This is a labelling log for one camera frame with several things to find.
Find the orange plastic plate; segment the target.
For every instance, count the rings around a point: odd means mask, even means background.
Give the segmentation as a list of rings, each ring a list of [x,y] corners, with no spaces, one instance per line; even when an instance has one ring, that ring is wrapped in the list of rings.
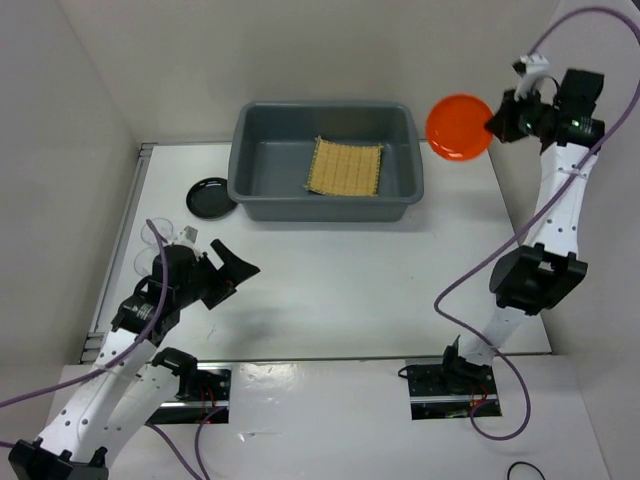
[[[483,154],[493,135],[485,128],[492,118],[489,106],[469,94],[454,94],[437,102],[425,124],[426,140],[440,157],[454,162]]]

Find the black round plate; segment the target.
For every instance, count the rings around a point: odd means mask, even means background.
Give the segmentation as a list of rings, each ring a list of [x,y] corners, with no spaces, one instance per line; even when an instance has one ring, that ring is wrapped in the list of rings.
[[[186,195],[186,206],[197,218],[214,220],[231,213],[236,207],[227,190],[227,180],[205,178],[194,184]]]

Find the woven bamboo mat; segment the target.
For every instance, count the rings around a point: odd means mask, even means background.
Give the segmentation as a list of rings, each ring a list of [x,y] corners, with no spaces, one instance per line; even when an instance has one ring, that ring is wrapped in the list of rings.
[[[375,197],[383,151],[381,144],[356,146],[317,136],[304,188],[324,196]]]

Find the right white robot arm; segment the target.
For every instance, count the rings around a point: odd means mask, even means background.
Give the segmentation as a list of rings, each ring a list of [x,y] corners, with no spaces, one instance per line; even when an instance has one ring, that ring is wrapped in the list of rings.
[[[502,143],[535,137],[541,143],[539,219],[522,245],[495,263],[489,289],[495,313],[481,337],[465,350],[449,345],[438,381],[450,393],[463,391],[488,375],[496,349],[525,317],[550,310],[585,278],[588,265],[578,257],[578,225],[586,185],[600,153],[605,124],[593,116],[604,76],[569,69],[553,101],[541,99],[540,74],[525,74],[503,94],[485,130]]]

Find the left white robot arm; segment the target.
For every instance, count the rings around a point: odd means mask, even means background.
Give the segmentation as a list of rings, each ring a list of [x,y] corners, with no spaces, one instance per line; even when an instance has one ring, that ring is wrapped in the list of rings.
[[[170,398],[188,399],[217,376],[189,353],[161,344],[184,309],[213,309],[259,268],[211,243],[222,261],[174,242],[161,247],[151,271],[118,307],[91,370],[33,441],[19,440],[8,461],[20,479],[105,479],[129,439]]]

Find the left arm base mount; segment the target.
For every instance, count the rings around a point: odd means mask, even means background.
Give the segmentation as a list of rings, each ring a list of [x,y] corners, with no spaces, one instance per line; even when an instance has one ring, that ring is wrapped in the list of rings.
[[[168,399],[151,415],[153,425],[197,425],[229,422],[232,365],[202,363],[195,382],[183,393]]]

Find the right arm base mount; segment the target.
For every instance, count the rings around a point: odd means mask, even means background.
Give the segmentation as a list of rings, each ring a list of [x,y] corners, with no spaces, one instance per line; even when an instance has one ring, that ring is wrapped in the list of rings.
[[[490,366],[479,366],[459,355],[459,339],[448,345],[439,363],[409,361],[397,371],[406,381],[411,418],[442,420],[502,415]]]

